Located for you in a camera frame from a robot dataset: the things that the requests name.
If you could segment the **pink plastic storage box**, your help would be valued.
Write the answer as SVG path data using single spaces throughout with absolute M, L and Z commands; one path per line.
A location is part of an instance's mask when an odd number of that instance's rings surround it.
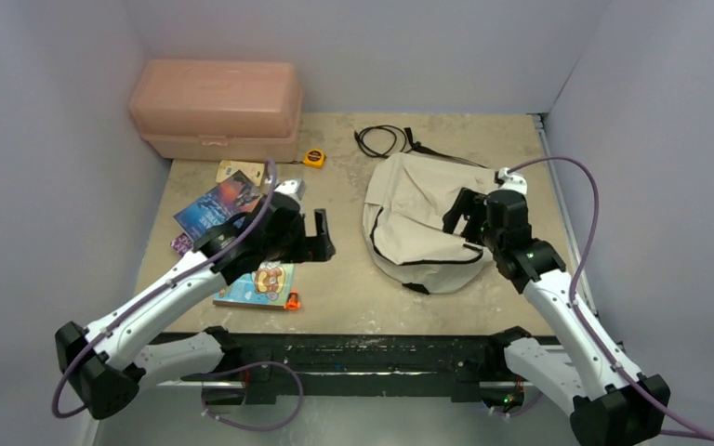
M 166 159 L 290 163 L 302 105 L 287 62 L 152 59 L 128 109 L 141 138 Z

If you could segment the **yellow tape measure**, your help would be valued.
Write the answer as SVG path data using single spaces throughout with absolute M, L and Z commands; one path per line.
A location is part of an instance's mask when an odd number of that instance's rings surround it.
M 322 169 L 324 167 L 324 163 L 326 161 L 326 155 L 325 153 L 318 149 L 310 149 L 306 151 L 306 153 L 303 156 L 302 163 L 310 168 L 314 169 Z

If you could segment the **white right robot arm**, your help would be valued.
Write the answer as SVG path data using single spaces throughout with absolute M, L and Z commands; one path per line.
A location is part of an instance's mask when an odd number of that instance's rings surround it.
M 585 300 L 569 287 L 572 276 L 556 249 L 533 236 L 525 196 L 516 190 L 487 194 L 462 189 L 443 218 L 451 232 L 488 249 L 509 280 L 546 320 L 567 354 L 558 360 L 532 338 L 488 348 L 487 371 L 533 383 L 567 414 L 582 445 L 636 445 L 659 435 L 670 389 L 646 375 L 602 328 Z

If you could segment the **orange pencil sharpener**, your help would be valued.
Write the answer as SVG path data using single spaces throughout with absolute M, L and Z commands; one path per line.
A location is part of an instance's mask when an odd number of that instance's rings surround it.
M 299 300 L 299 293 L 296 290 L 292 290 L 284 303 L 284 309 L 289 311 L 296 311 L 301 308 L 301 302 Z

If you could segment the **beige canvas backpack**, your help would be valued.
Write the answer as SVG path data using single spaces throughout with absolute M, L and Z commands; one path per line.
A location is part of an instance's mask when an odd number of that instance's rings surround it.
M 489 250 L 443 232 L 443 215 L 461 188 L 497 190 L 497 170 L 440 153 L 416 141 L 410 128 L 375 125 L 354 132 L 358 148 L 378 163 L 368 182 L 363 234 L 376 266 L 424 295 L 451 294 L 493 263 Z

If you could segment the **cartoon bear picture book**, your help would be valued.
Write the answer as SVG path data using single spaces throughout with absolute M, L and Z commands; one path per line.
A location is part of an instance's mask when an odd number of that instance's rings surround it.
M 264 262 L 257 270 L 240 276 L 213 294 L 216 306 L 287 309 L 293 292 L 295 266 L 278 261 Z

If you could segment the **tan paper card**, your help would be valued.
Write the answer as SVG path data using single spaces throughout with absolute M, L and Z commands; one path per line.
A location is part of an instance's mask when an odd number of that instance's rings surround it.
M 263 163 L 223 160 L 218 165 L 216 181 L 220 183 L 234 176 L 237 172 L 241 172 L 244 177 L 250 179 L 257 186 L 260 186 L 264 178 L 265 165 Z

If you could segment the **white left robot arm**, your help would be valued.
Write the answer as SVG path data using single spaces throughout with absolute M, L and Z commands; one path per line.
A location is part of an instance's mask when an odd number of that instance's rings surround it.
M 62 325 L 55 333 L 62 378 L 52 413 L 58 418 L 79 413 L 60 409 L 65 386 L 82 402 L 81 411 L 102 420 L 121 412 L 141 390 L 174 378 L 248 376 L 251 367 L 242 360 L 240 346 L 222 327 L 170 343 L 155 339 L 189 309 L 265 261 L 329 261 L 336 248 L 324 209 L 315 210 L 314 221 L 315 232 L 308 235 L 299 202 L 272 190 L 251 211 L 206 230 L 169 272 L 120 308 L 87 325 Z

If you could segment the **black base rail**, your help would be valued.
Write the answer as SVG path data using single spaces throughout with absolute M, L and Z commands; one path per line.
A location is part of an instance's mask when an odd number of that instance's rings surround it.
M 237 390 L 231 398 L 208 395 L 217 405 L 273 404 L 298 392 L 288 373 L 264 364 L 276 361 L 297 373 L 307 396 L 500 402 L 516 381 L 502 349 L 527 337 L 521 327 L 490 335 L 227 333 L 218 376 L 185 373 L 179 382 Z

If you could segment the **purple paperback book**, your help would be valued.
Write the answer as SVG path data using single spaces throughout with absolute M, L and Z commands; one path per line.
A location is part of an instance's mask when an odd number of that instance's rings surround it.
M 193 239 L 187 233 L 181 233 L 171 241 L 170 246 L 179 256 L 184 256 L 193 248 Z

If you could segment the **blue Jane Eyre book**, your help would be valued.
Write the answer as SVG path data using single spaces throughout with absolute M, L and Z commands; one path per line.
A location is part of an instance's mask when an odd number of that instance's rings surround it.
M 197 240 L 232 215 L 251 212 L 261 196 L 259 186 L 237 172 L 177 212 L 174 219 Z

